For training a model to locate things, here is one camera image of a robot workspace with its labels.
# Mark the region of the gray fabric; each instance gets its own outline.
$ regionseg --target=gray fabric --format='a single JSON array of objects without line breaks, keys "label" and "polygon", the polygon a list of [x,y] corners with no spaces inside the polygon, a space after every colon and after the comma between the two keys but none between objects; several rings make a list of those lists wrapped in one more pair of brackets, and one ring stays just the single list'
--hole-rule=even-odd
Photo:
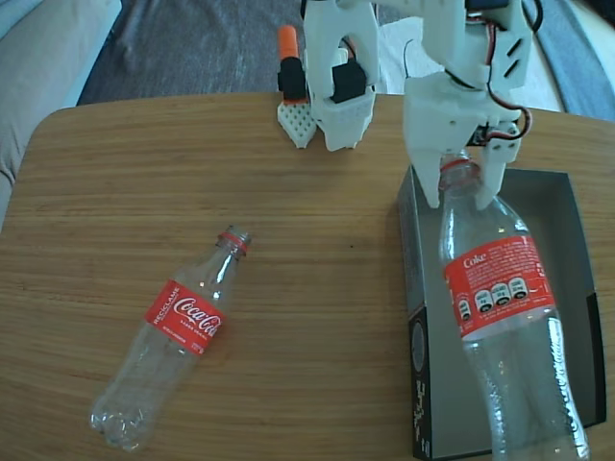
[{"label": "gray fabric", "polygon": [[11,180],[2,172],[0,172],[0,231],[4,223],[7,209],[9,209],[9,201],[11,200],[12,184]]},{"label": "gray fabric", "polygon": [[[302,35],[300,0],[123,0],[79,104],[275,91],[277,30]],[[381,9],[381,21],[399,16]]]},{"label": "gray fabric", "polygon": [[542,2],[545,20],[538,39],[564,108],[577,115],[615,121],[613,87],[570,5],[562,0]]},{"label": "gray fabric", "polygon": [[37,125],[91,67],[113,3],[45,0],[0,40],[0,171],[11,182]]}]

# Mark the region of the cardboard box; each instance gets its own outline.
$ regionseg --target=cardboard box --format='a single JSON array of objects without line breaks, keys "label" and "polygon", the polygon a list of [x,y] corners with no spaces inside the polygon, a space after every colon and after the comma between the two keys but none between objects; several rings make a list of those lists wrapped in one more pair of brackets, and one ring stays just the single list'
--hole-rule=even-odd
[{"label": "cardboard box", "polygon": [[[508,170],[501,197],[526,221],[542,256],[564,329],[568,375],[583,424],[606,419],[603,341],[589,255],[568,175]],[[479,384],[442,278],[442,207],[427,205],[408,170],[399,194],[409,313],[413,454],[424,460],[488,453]]]}]

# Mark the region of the orange object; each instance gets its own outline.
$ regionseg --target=orange object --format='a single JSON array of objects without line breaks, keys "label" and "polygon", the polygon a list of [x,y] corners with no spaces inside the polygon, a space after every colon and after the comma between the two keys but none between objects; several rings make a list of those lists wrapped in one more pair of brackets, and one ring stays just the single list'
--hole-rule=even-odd
[{"label": "orange object", "polygon": [[302,99],[297,99],[297,100],[288,100],[286,101],[285,99],[282,99],[282,102],[285,106],[296,106],[298,104],[307,104],[309,102],[308,98],[302,98]]},{"label": "orange object", "polygon": [[281,26],[278,29],[278,51],[280,61],[286,58],[299,58],[297,30],[293,26]]}]

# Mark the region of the clear plastic bottle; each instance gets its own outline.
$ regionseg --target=clear plastic bottle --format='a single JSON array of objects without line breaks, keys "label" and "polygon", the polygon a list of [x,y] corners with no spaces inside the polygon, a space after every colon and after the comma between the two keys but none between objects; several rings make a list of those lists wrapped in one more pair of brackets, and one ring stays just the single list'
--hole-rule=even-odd
[{"label": "clear plastic bottle", "polygon": [[124,364],[96,400],[90,426],[126,451],[142,448],[164,402],[199,360],[227,313],[225,298],[250,236],[231,226],[179,269],[147,311]]},{"label": "clear plastic bottle", "polygon": [[440,260],[497,461],[589,460],[561,323],[528,227],[501,199],[475,202],[479,168],[445,158]]}]

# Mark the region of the coca-cola bottle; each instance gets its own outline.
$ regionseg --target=coca-cola bottle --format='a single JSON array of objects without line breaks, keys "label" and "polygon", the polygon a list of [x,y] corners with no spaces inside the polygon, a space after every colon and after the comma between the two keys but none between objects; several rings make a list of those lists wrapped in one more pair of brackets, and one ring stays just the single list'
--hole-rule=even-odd
[{"label": "coca-cola bottle", "polygon": [[126,451],[143,446],[162,405],[224,322],[225,298],[250,240],[229,227],[211,252],[164,285],[124,364],[93,405],[90,425],[110,445]]},{"label": "coca-cola bottle", "polygon": [[443,161],[440,260],[487,405],[493,459],[589,460],[562,326],[528,227],[500,198],[477,209],[480,169]]}]

